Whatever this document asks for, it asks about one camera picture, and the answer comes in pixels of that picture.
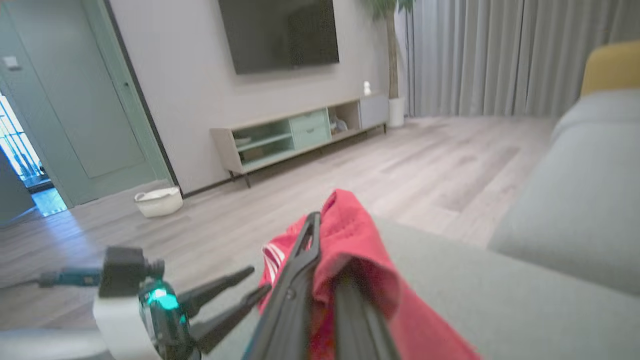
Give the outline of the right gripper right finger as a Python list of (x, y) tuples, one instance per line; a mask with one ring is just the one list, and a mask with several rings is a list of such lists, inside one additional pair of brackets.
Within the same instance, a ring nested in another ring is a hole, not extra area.
[(334, 281), (335, 360), (401, 360), (370, 287), (354, 273)]

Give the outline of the beige green TV cabinet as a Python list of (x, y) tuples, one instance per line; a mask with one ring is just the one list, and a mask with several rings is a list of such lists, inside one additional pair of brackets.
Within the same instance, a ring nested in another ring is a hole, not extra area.
[(209, 130), (222, 168), (231, 180), (381, 127), (387, 130), (386, 95), (362, 95), (336, 104)]

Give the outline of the white laundry basket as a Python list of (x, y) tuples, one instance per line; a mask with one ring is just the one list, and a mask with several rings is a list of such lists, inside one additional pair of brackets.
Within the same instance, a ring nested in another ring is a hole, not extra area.
[(165, 187), (149, 192), (137, 193), (134, 203), (142, 216), (147, 219), (174, 214), (184, 205), (179, 186)]

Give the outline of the tall indoor plant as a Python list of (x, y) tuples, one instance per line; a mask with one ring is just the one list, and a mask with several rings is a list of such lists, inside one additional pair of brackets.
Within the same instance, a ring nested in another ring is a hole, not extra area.
[(387, 38), (389, 100), (399, 98), (398, 84), (398, 45), (395, 27), (395, 16), (402, 12), (411, 12), (416, 0), (365, 0), (373, 19), (384, 21)]

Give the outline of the red Bulls basketball jersey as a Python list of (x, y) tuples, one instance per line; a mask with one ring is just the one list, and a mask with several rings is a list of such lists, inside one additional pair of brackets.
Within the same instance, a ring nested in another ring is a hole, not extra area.
[[(338, 189), (322, 210), (320, 261), (313, 276), (310, 346), (307, 360), (335, 359), (334, 293), (341, 273), (368, 285), (401, 360), (481, 360), (473, 347), (414, 292), (400, 275), (371, 215), (356, 196)], [(260, 285), (271, 285), (259, 301), (262, 316), (307, 216), (262, 246)]]

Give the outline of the green door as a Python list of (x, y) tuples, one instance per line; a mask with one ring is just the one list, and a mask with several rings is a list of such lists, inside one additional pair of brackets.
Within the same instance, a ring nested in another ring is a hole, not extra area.
[(68, 207), (174, 184), (108, 0), (0, 0), (0, 82)]

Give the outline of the white plant pot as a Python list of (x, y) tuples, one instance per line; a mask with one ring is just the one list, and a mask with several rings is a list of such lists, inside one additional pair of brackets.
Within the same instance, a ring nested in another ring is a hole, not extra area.
[(389, 98), (389, 119), (387, 126), (389, 128), (402, 128), (405, 124), (405, 98), (399, 96), (397, 98)]

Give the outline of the grey sofa cushion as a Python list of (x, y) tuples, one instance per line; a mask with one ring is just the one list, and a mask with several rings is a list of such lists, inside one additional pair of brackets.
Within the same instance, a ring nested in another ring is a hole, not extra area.
[(640, 88), (562, 116), (487, 248), (640, 297)]

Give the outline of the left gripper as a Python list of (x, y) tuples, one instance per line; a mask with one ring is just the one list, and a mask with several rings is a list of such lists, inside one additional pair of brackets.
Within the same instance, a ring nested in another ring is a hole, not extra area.
[(254, 266), (247, 266), (178, 296), (164, 280), (148, 281), (123, 296), (99, 291), (93, 302), (93, 316), (115, 360), (202, 360), (202, 353), (209, 354), (242, 322), (272, 285), (261, 285), (204, 322), (190, 326), (188, 319), (254, 271)]

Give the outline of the grey sofa seat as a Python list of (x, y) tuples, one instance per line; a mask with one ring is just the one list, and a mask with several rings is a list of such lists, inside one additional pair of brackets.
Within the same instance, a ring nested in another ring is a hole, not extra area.
[(640, 297), (374, 221), (410, 288), (483, 360), (640, 360)]

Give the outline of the black wall television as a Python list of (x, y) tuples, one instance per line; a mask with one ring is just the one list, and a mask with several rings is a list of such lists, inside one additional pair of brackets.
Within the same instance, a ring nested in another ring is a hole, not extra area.
[(217, 0), (237, 75), (338, 64), (333, 0)]

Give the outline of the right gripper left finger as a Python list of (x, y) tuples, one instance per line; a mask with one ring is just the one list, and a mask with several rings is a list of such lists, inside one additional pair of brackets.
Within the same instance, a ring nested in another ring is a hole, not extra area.
[(318, 211), (306, 217), (242, 360), (308, 360), (321, 224)]

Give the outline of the grey curtain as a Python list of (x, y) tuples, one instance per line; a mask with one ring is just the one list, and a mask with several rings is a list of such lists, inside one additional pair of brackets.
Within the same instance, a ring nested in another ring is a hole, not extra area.
[(413, 0), (395, 14), (409, 116), (560, 116), (598, 48), (640, 40), (640, 0)]

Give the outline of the yellow sofa cushion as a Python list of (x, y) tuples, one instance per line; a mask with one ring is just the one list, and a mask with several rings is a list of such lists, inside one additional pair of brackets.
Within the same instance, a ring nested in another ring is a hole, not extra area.
[(579, 96), (640, 88), (640, 39), (606, 44), (587, 58)]

